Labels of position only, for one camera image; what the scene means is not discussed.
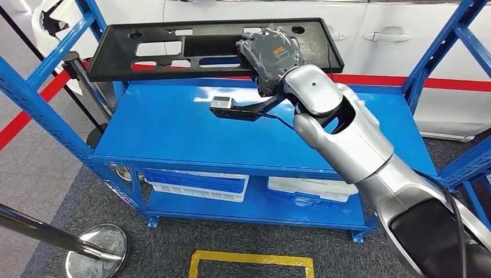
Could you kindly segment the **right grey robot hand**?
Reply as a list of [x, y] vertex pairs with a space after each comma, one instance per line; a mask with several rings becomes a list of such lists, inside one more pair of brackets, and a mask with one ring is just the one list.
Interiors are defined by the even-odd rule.
[[251, 79], [262, 97], [277, 94], [282, 77], [305, 63], [297, 43], [283, 27], [273, 24], [258, 32], [244, 33], [236, 47], [254, 69]]

